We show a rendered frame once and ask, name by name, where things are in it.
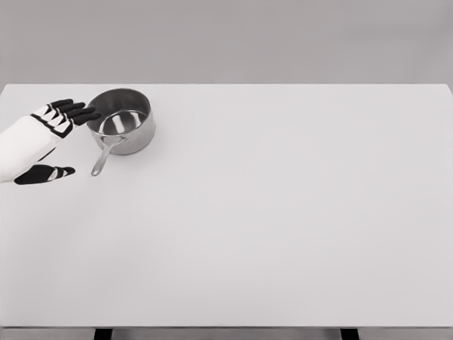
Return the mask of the silver steel saucepan with handle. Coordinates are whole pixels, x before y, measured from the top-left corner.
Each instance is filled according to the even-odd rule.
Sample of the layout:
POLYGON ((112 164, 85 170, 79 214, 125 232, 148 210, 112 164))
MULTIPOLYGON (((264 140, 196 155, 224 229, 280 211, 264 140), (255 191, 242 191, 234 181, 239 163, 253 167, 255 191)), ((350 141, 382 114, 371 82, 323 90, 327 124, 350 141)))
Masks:
POLYGON ((91 170, 99 175, 109 155, 129 155, 144 149, 156 132, 156 121, 149 99, 140 91, 128 88, 110 89, 91 99, 100 118, 86 124, 101 149, 91 170))

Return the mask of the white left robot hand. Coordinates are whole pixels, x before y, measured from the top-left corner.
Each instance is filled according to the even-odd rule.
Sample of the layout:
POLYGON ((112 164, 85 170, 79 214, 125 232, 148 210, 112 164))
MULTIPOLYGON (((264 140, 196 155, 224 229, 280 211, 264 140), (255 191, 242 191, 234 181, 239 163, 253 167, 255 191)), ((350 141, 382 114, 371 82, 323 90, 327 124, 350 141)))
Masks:
POLYGON ((71 176, 74 168, 41 161, 75 128, 100 117, 95 108, 70 98, 47 103, 20 117, 0 132, 0 183, 32 185, 71 176))

